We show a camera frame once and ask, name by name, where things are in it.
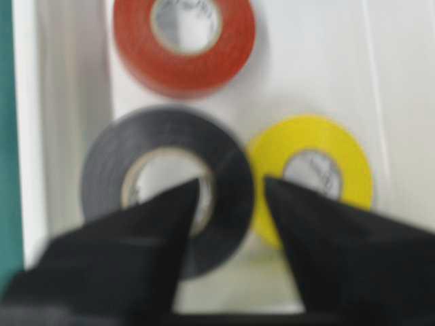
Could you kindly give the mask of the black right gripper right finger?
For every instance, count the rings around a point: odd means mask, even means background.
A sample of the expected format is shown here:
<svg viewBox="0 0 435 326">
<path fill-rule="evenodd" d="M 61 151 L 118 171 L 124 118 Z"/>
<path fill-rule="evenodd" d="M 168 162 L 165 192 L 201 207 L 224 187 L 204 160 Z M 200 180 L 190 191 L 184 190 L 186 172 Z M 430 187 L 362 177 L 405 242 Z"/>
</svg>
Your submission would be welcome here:
<svg viewBox="0 0 435 326">
<path fill-rule="evenodd" d="M 434 324 L 434 234 L 266 177 L 266 202 L 309 312 L 351 325 Z"/>
</svg>

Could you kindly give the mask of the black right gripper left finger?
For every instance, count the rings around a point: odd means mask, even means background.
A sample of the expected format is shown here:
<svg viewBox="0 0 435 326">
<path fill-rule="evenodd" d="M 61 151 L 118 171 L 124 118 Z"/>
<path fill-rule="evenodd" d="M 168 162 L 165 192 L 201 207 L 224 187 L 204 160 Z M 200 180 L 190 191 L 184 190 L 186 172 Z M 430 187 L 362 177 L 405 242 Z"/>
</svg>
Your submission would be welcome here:
<svg viewBox="0 0 435 326">
<path fill-rule="evenodd" d="M 54 238 L 1 299 L 2 325 L 155 325 L 173 305 L 193 179 Z"/>
</svg>

